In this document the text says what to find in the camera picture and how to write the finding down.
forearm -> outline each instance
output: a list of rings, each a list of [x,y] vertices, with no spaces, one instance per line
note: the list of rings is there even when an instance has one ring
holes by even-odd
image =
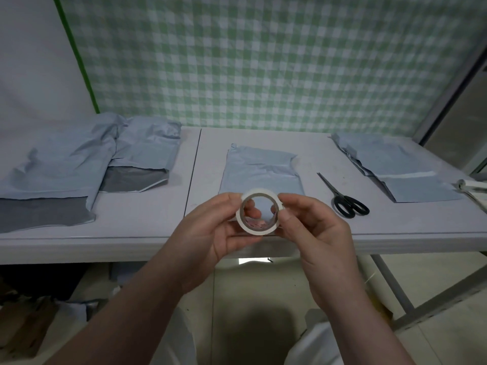
[[[181,292],[158,253],[46,364],[148,364]]]
[[[326,313],[345,364],[414,364],[364,291],[336,300]]]

hand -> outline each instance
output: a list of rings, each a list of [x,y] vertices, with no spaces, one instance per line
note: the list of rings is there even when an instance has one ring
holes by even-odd
[[[184,217],[158,253],[165,258],[164,263],[170,265],[183,294],[203,283],[225,255],[262,239],[236,235],[243,230],[236,221],[229,219],[235,216],[240,205],[239,193],[223,193],[202,203]],[[253,200],[247,202],[245,214],[261,217]]]
[[[315,198],[281,193],[279,199],[285,209],[277,215],[280,228],[276,234],[299,248],[318,306],[325,310],[365,294],[348,223]]]

fingernail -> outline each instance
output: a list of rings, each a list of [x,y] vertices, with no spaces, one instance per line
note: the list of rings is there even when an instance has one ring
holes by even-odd
[[[277,217],[279,218],[280,221],[288,221],[289,218],[291,217],[291,213],[287,209],[282,209],[279,211]]]

checkered backdrop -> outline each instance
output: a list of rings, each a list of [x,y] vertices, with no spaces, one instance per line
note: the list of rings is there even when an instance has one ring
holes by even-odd
[[[410,136],[487,0],[61,0],[100,110]]]

roll of tape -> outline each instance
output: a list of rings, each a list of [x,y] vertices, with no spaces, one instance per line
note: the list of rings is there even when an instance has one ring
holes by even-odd
[[[249,201],[253,197],[259,197],[259,196],[271,200],[272,203],[274,204],[274,208],[276,209],[276,213],[274,214],[270,222],[266,223],[265,225],[260,225],[257,223],[249,223],[248,219],[245,216],[244,207],[247,201]],[[238,209],[237,212],[235,213],[235,217],[237,218],[239,225],[247,233],[253,235],[266,235],[274,232],[279,226],[279,221],[277,220],[277,213],[279,210],[282,210],[283,208],[284,208],[283,203],[281,202],[281,200],[279,200],[279,198],[274,192],[265,188],[254,188],[242,195],[242,204],[240,205],[240,209]]]

